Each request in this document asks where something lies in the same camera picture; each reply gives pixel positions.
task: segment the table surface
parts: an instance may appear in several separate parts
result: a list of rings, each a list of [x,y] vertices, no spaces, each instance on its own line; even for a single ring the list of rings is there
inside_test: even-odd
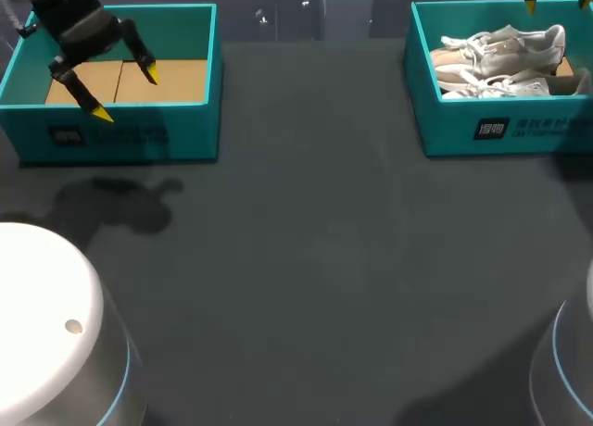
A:
[[[19,169],[0,140],[0,219],[91,259],[147,424],[527,424],[593,161],[425,158],[400,40],[223,49],[215,164]]]

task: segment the box logo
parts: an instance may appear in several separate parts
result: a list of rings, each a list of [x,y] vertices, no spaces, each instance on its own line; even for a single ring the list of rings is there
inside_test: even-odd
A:
[[[81,129],[76,125],[51,125],[47,127],[49,135],[58,146],[84,146]]]
[[[509,118],[480,119],[473,139],[475,141],[502,139],[510,122]]]

